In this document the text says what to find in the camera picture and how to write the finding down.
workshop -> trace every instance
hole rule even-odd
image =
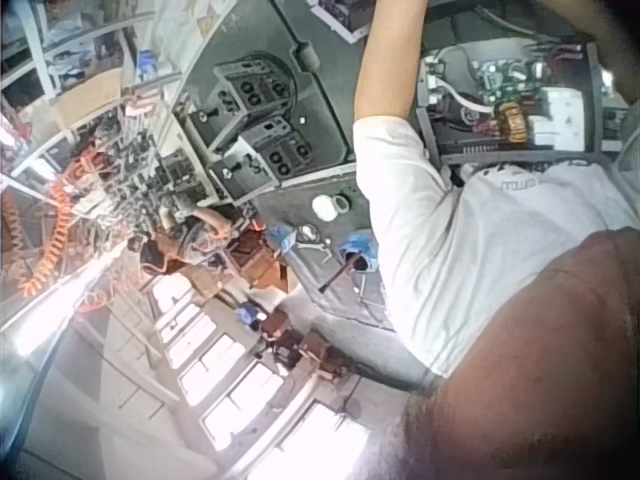
[[[3,1],[0,477],[640,478],[607,3]]]

wire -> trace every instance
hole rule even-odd
[[[444,61],[444,54],[449,53],[449,52],[453,52],[453,51],[461,51],[464,56],[467,59],[467,68],[469,69],[469,75],[471,76],[471,79],[474,82],[478,81],[478,75],[476,74],[475,69],[473,68],[473,63],[471,62],[471,57],[469,56],[469,52],[467,52],[467,49],[464,48],[462,45],[452,45],[450,47],[445,47],[445,48],[441,48],[440,50],[438,50],[438,52],[435,54],[435,56],[433,57],[435,61],[438,61],[440,59],[443,60],[445,66],[445,73],[443,74],[443,77],[446,79],[446,68],[447,68],[447,62]]]
[[[545,35],[543,33],[534,32],[533,30],[529,30],[527,28],[519,27],[518,25],[514,25],[513,23],[507,22],[506,20],[500,18],[495,13],[487,10],[482,6],[477,6],[475,8],[475,12],[482,18],[491,23],[499,26],[503,30],[509,30],[512,32],[520,33],[522,35],[526,35],[528,37],[537,38],[540,40],[552,41],[552,42],[560,42],[561,40],[556,37],[552,37],[549,35]]]
[[[25,297],[33,296],[44,288],[67,247],[73,215],[71,201],[60,180],[51,187],[51,195],[59,205],[56,225],[45,247],[44,255],[33,270],[33,276],[20,284],[20,290]]]
[[[493,114],[493,107],[488,107],[486,105],[478,105],[477,103],[470,102],[469,100],[464,98],[462,95],[460,95],[458,92],[456,92],[455,88],[453,88],[451,85],[449,85],[447,82],[445,82],[441,78],[436,77],[436,87],[445,88],[447,91],[449,91],[451,95],[453,95],[453,98],[455,98],[458,101],[458,103],[460,103],[464,107],[467,107],[469,110],[474,110],[476,112],[486,113],[489,115]]]
[[[11,239],[12,251],[15,255],[16,276],[18,283],[22,284],[29,278],[27,269],[25,268],[26,260],[24,256],[24,238],[22,235],[22,226],[20,222],[20,214],[13,197],[8,191],[2,194],[2,219],[4,220]]]

electrical equipment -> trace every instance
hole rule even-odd
[[[257,53],[213,69],[217,85],[204,108],[187,116],[186,129],[200,153],[221,154],[256,122],[290,111],[296,96],[293,74],[277,57]]]
[[[164,190],[174,193],[184,193],[194,203],[206,200],[209,195],[200,181],[196,169],[187,158],[183,150],[177,150],[171,155],[160,159],[162,178],[168,179],[164,183]]]
[[[520,105],[515,102],[500,105],[500,130],[502,138],[505,138],[509,143],[525,143],[527,141],[527,121]]]
[[[483,102],[511,102],[526,92],[535,92],[547,85],[549,68],[544,60],[501,59],[472,62],[478,79],[478,94]]]
[[[307,0],[314,15],[349,43],[369,34],[375,0]]]
[[[571,88],[543,88],[541,99],[547,115],[528,118],[533,143],[554,150],[584,152],[582,93]]]
[[[243,132],[210,173],[235,205],[280,184],[311,161],[311,147],[280,116]]]
[[[591,138],[607,137],[595,132],[592,64],[597,56],[591,49],[513,38],[429,54],[420,65],[418,105],[425,140],[432,139],[430,152],[592,151]],[[430,128],[424,127],[427,116]],[[618,117],[609,117],[603,123],[614,136]]]
[[[602,136],[603,152],[621,152],[622,125],[629,114],[628,108],[605,107],[602,111],[604,132]]]

window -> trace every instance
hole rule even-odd
[[[231,337],[223,335],[180,378],[187,402],[196,405],[229,373],[245,349]]]
[[[316,403],[247,480],[343,480],[368,436],[363,426]]]
[[[261,363],[225,396],[204,418],[204,426],[219,452],[227,448],[233,435],[241,432],[260,413],[282,385],[282,379]]]
[[[200,309],[193,303],[190,303],[175,319],[171,320],[166,327],[160,330],[162,343],[167,343],[175,337],[180,329],[189,323],[189,321],[195,317],[198,312],[200,312]]]
[[[201,314],[187,329],[176,343],[167,350],[169,363],[173,368],[178,368],[193,354],[196,348],[202,345],[209,335],[216,329],[216,324],[208,315]]]
[[[153,296],[162,313],[168,312],[185,293],[191,290],[191,283],[184,275],[174,273],[163,277],[153,287]]]

person in background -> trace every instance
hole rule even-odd
[[[138,249],[140,267],[145,273],[171,275],[187,265],[224,268],[216,253],[234,236],[228,219],[215,210],[194,205],[185,195],[163,198],[159,215],[163,229],[155,232],[153,238],[130,240],[130,250]]]
[[[502,164],[451,187],[407,121],[427,6],[377,0],[354,146],[391,321],[445,380],[353,477],[640,478],[638,117],[612,166]]]

